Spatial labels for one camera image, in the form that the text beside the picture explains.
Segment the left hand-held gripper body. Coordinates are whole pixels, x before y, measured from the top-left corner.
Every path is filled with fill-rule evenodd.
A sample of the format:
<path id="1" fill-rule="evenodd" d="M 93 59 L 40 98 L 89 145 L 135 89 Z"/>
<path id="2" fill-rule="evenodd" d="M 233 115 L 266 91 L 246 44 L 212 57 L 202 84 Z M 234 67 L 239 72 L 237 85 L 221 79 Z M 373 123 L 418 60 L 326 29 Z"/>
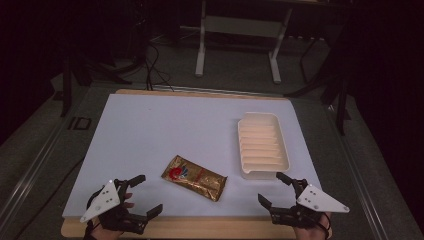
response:
<path id="1" fill-rule="evenodd" d="M 130 214 L 125 206 L 126 180 L 109 180 L 88 200 L 81 223 L 97 217 L 105 229 L 142 234 L 147 225 L 145 216 Z"/>

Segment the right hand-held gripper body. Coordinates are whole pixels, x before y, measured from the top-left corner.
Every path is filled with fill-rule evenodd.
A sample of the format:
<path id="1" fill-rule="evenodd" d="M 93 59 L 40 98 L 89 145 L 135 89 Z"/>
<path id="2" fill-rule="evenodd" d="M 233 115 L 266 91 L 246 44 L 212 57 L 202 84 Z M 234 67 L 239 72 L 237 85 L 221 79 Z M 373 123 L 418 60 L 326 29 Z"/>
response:
<path id="1" fill-rule="evenodd" d="M 325 212 L 350 212 L 349 207 L 305 179 L 293 179 L 290 186 L 294 189 L 296 203 L 291 208 L 272 206 L 269 213 L 273 224 L 309 229 L 319 223 Z"/>

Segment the white ribbed plastic tray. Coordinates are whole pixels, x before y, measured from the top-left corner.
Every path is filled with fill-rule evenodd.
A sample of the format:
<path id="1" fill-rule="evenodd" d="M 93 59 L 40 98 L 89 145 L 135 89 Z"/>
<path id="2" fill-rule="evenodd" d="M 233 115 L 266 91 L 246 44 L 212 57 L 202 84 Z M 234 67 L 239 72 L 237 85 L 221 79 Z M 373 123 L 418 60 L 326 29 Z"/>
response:
<path id="1" fill-rule="evenodd" d="M 279 119 L 271 113 L 247 112 L 238 122 L 241 175 L 247 180 L 271 180 L 290 168 Z"/>

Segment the gold snack packet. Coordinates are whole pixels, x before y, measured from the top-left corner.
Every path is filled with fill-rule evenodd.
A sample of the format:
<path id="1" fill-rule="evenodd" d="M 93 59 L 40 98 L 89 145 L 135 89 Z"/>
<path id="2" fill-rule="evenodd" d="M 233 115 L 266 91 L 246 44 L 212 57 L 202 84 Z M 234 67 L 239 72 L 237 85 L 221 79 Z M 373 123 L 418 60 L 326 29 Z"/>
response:
<path id="1" fill-rule="evenodd" d="M 217 202 L 224 190 L 227 178 L 176 155 L 161 177 Z"/>

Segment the person's left hand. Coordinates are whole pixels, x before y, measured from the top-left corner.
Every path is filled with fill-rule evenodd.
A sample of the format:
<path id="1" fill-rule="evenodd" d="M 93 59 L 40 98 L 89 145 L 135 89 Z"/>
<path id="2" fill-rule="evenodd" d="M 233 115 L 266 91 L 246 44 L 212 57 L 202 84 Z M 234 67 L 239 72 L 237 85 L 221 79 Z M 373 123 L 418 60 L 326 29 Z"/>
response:
<path id="1" fill-rule="evenodd" d="M 124 231 L 105 229 L 97 217 L 92 219 L 92 224 L 93 228 L 88 232 L 89 240 L 118 240 L 124 234 Z"/>

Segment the person's right hand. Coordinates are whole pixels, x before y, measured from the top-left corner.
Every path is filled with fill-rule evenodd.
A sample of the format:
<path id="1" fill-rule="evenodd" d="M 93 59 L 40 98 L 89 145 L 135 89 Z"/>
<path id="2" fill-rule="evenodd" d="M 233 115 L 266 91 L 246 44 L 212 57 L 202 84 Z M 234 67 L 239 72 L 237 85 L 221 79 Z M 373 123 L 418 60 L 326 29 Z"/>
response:
<path id="1" fill-rule="evenodd" d="M 332 236 L 331 213 L 321 215 L 319 223 L 313 228 L 293 228 L 296 240 L 327 240 Z"/>

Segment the white table mat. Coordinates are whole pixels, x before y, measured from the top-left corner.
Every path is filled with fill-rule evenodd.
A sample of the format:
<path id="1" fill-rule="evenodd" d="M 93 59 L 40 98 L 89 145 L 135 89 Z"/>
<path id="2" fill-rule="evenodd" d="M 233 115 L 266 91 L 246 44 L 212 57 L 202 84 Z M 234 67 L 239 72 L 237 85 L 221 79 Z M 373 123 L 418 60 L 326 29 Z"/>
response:
<path id="1" fill-rule="evenodd" d="M 132 191 L 135 212 L 161 205 L 166 216 L 263 216 L 257 200 L 274 205 L 295 202 L 291 187 L 277 179 L 246 180 L 241 175 L 238 122 L 247 112 L 278 117 L 290 162 L 288 174 L 320 183 L 302 130 L 288 100 L 225 99 L 112 94 L 109 96 L 75 185 L 63 212 L 81 217 L 90 196 L 114 179 L 143 174 Z M 213 202 L 163 179 L 175 156 L 182 156 L 226 177 Z"/>

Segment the black metal stand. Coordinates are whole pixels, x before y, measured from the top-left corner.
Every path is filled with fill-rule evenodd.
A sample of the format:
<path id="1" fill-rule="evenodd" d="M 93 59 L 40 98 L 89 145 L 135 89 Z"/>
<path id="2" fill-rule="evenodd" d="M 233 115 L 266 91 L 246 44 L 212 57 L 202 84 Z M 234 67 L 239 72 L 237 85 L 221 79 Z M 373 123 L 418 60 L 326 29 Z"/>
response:
<path id="1" fill-rule="evenodd" d="M 317 73 L 314 74 L 310 80 L 306 78 L 305 69 L 303 65 L 303 59 L 317 41 L 318 41 L 317 38 L 315 38 L 312 41 L 312 43 L 307 47 L 305 52 L 301 55 L 301 58 L 299 61 L 301 74 L 302 74 L 304 82 L 306 83 L 306 86 L 294 92 L 285 93 L 284 96 L 292 97 L 292 98 L 300 97 L 321 86 L 326 86 L 324 92 L 322 93 L 320 97 L 320 100 L 323 104 L 326 104 L 328 106 L 331 106 L 335 99 L 338 100 L 335 124 L 336 124 L 338 132 L 342 136 L 344 136 L 345 135 L 344 120 L 347 117 L 347 113 L 346 113 L 347 87 L 348 87 L 347 80 L 337 75 L 325 77 L 324 75 L 325 62 L 323 62 L 323 64 L 321 65 Z"/>
<path id="2" fill-rule="evenodd" d="M 72 77 L 75 77 L 77 82 L 82 86 L 89 86 L 91 84 L 92 79 L 88 73 L 88 67 L 101 73 L 110 81 L 119 84 L 129 84 L 129 81 L 120 78 L 111 70 L 103 67 L 100 63 L 88 58 L 84 54 L 70 54 L 63 60 L 62 117 L 67 115 L 72 106 Z"/>

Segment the metal floor rail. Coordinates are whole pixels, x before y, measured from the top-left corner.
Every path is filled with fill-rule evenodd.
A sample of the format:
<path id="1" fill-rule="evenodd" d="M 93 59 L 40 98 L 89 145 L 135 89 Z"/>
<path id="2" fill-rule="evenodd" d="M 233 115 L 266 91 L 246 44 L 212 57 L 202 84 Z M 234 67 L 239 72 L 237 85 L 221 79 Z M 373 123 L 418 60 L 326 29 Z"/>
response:
<path id="1" fill-rule="evenodd" d="M 354 155 L 351 151 L 351 147 L 348 144 L 348 141 L 344 136 L 342 136 L 335 124 L 336 120 L 336 110 L 332 105 L 324 105 L 323 109 L 327 115 L 327 118 L 330 121 L 330 125 L 333 128 L 333 131 L 338 136 L 338 139 L 341 143 L 342 149 L 344 151 L 345 160 L 347 164 L 348 171 L 352 180 L 352 184 L 355 188 L 356 194 L 361 203 L 362 210 L 366 216 L 367 222 L 371 228 L 371 232 L 375 240 L 389 240 L 387 232 L 381 222 L 379 214 L 375 208 L 374 202 L 367 190 L 365 182 L 360 174 L 360 171 L 357 167 Z"/>
<path id="2" fill-rule="evenodd" d="M 49 133 L 47 139 L 41 146 L 40 151 L 34 157 L 27 170 L 15 185 L 11 195 L 7 198 L 7 201 L 2 204 L 0 208 L 0 232 L 5 231 L 11 224 L 17 211 L 25 201 L 26 196 L 31 191 L 31 188 L 37 179 L 38 173 L 51 155 L 59 135 L 67 128 L 71 118 L 71 113 L 58 118 L 58 122 Z"/>

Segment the white metal table frame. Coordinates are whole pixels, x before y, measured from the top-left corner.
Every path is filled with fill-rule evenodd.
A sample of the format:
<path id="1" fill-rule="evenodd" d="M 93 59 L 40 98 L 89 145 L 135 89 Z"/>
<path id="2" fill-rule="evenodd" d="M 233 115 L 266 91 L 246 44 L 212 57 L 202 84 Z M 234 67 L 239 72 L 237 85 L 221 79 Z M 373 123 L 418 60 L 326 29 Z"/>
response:
<path id="1" fill-rule="evenodd" d="M 207 32 L 266 37 L 274 38 L 276 40 L 274 48 L 268 52 L 268 59 L 273 82 L 275 84 L 280 84 L 282 80 L 277 62 L 277 56 L 279 54 L 281 44 L 285 37 L 285 33 L 293 9 L 288 8 L 284 12 L 282 21 L 264 21 L 208 15 L 206 13 L 206 7 L 206 0 L 202 0 L 200 17 L 200 39 L 195 75 L 197 77 L 203 76 L 206 55 L 205 37 Z"/>

